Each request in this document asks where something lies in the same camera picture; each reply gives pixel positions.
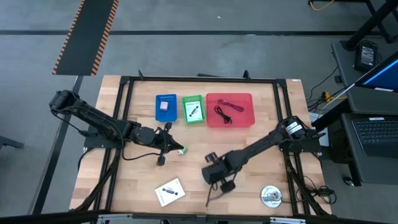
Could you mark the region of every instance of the gray floor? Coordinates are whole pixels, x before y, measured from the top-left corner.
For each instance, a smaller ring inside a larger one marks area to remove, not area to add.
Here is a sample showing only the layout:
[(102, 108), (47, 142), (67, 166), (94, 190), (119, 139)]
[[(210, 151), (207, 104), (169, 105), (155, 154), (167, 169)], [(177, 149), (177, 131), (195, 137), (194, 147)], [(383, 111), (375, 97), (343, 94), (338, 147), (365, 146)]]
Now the gray floor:
[[(68, 29), (80, 1), (2, 0), (0, 29)], [(377, 7), (380, 1), (374, 1)], [(356, 30), (369, 18), (364, 4), (333, 3), (312, 11), (307, 0), (279, 1), (121, 1), (113, 30)], [(391, 17), (387, 30), (398, 33)], [(104, 74), (299, 78), (305, 93), (336, 67), (331, 43), (347, 37), (258, 36), (111, 36), (96, 77), (83, 79), (80, 96), (92, 105)], [(25, 142), (25, 148), (0, 151), (0, 216), (29, 212), (59, 126), (48, 109), (55, 91), (70, 89), (75, 77), (51, 70), (65, 37), (0, 35), (0, 135)], [(334, 92), (333, 79), (317, 88)], [(73, 119), (80, 128), (86, 125)], [(44, 212), (68, 210), (83, 138), (70, 129), (63, 145)], [(325, 181), (336, 190), (335, 215), (394, 223), (397, 186), (364, 184), (349, 188), (341, 176), (347, 167), (323, 165)]]

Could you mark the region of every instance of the green box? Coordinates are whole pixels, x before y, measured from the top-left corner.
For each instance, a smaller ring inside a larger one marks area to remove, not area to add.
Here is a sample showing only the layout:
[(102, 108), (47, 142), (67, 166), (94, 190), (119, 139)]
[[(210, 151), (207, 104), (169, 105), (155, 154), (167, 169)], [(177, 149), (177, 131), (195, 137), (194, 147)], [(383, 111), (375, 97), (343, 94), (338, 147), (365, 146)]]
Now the green box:
[[(187, 112), (185, 111), (185, 103), (195, 102), (195, 101), (199, 101), (200, 102), (202, 119), (199, 119), (199, 120), (196, 120), (196, 121), (188, 121)], [(206, 110), (205, 110), (205, 105), (203, 104), (203, 98), (201, 97), (201, 95), (183, 97), (182, 98), (182, 109), (183, 109), (183, 113), (184, 113), (185, 122), (188, 123), (188, 124), (204, 122), (206, 120)]]

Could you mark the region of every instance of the wooden tabletop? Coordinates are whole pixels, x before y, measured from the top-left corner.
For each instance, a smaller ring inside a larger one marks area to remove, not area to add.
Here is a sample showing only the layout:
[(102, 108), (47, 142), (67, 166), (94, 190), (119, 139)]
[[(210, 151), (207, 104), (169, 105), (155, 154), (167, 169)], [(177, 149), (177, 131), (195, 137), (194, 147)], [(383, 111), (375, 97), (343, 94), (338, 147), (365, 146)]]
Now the wooden tabletop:
[[(104, 76), (96, 108), (112, 115), (118, 94), (120, 76)], [(307, 105), (300, 80), (287, 80), (289, 99), (293, 115), (310, 125)], [(135, 81), (132, 91), (128, 119), (143, 126), (164, 127), (155, 120), (155, 96), (177, 94), (178, 120), (173, 122), (170, 134), (187, 146), (188, 152), (180, 156), (177, 151), (166, 155), (165, 165), (156, 165), (156, 156), (147, 156), (136, 161), (120, 160), (111, 210), (128, 213), (172, 213), (213, 215), (286, 215), (292, 214), (291, 204), (282, 203), (278, 208), (266, 207), (260, 199), (261, 190), (274, 185), (282, 192), (283, 200), (290, 201), (283, 155), (278, 147), (272, 147), (253, 157), (238, 173), (236, 188), (223, 197), (210, 202), (206, 208), (209, 185), (203, 180), (201, 168), (208, 165), (205, 156), (211, 152), (222, 155), (233, 149), (242, 149), (266, 136), (278, 123), (274, 92), (266, 83), (215, 83), (215, 82), (157, 82)], [(250, 128), (209, 128), (206, 122), (186, 124), (182, 113), (182, 97), (207, 93), (250, 93), (252, 94), (256, 122)], [(285, 115), (282, 90), (279, 91), (282, 110)], [(122, 102), (126, 97), (124, 91)], [(156, 149), (127, 143), (126, 157), (136, 157)], [(70, 208), (82, 203), (98, 181), (104, 149), (94, 149), (81, 162)], [(317, 187), (324, 185), (319, 161), (309, 153), (301, 153), (304, 175), (311, 178)], [(185, 196), (161, 207), (155, 189), (178, 177)], [(104, 207), (108, 185), (101, 200)], [(212, 197), (219, 194), (212, 192)], [(324, 210), (330, 213), (330, 206), (315, 198)]]

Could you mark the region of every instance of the power adapter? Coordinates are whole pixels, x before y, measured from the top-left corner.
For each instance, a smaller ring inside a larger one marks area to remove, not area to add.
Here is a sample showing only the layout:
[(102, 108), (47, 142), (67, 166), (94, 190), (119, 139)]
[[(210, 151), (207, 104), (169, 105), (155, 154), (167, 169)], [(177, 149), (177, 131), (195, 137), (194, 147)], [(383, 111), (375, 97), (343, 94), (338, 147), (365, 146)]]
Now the power adapter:
[(376, 65), (377, 46), (371, 42), (362, 41), (356, 47), (354, 69), (368, 72)]

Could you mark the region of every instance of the red container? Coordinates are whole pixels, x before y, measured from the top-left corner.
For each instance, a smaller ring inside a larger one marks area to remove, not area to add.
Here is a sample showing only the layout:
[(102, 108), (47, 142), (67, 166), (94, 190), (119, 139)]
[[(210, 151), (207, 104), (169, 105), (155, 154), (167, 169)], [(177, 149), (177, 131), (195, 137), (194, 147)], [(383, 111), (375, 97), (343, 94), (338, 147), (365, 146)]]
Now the red container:
[[(240, 112), (218, 100), (225, 100), (236, 106), (243, 107)], [(225, 124), (224, 118), (214, 111), (220, 106), (223, 113), (232, 118), (232, 124)], [(250, 93), (208, 93), (206, 95), (207, 125), (211, 128), (248, 128), (254, 124), (253, 99)]]

